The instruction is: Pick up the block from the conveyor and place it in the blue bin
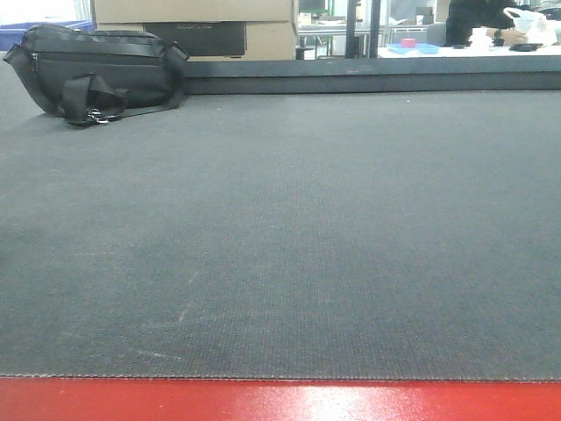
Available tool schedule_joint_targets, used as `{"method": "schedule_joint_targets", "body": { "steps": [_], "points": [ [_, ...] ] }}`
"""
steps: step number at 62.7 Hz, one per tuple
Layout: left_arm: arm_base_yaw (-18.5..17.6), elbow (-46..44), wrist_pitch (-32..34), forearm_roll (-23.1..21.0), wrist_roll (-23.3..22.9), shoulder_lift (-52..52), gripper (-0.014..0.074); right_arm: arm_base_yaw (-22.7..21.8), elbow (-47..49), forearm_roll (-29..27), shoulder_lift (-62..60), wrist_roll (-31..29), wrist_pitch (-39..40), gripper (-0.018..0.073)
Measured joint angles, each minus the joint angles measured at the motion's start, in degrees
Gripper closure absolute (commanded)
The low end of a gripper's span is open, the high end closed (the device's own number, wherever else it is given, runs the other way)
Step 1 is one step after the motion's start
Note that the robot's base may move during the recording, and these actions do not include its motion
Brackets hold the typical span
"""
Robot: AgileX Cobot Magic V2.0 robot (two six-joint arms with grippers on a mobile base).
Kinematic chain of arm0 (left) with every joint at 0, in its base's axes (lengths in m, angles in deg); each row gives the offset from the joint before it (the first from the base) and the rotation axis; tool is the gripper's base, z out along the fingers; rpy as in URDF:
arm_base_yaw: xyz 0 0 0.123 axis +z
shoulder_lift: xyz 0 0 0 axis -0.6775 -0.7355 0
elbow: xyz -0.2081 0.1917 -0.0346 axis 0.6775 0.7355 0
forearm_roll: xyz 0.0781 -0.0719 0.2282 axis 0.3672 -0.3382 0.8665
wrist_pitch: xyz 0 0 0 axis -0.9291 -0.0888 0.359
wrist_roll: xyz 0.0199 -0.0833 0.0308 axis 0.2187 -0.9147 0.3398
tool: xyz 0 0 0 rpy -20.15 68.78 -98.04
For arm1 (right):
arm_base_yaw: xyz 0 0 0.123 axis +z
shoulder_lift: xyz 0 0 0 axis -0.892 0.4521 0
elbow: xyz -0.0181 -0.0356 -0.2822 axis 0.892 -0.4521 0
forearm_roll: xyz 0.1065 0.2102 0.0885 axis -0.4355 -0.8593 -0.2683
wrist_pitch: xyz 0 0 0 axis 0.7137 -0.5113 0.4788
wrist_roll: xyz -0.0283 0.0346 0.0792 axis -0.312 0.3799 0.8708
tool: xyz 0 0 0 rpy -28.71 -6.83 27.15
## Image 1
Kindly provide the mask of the black fabric shoulder bag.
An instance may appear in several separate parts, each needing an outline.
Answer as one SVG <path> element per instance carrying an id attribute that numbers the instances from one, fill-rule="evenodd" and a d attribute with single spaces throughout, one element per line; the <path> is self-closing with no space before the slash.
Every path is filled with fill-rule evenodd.
<path id="1" fill-rule="evenodd" d="M 149 32 L 37 24 L 4 61 L 41 110 L 89 127 L 177 108 L 188 58 Z"/>

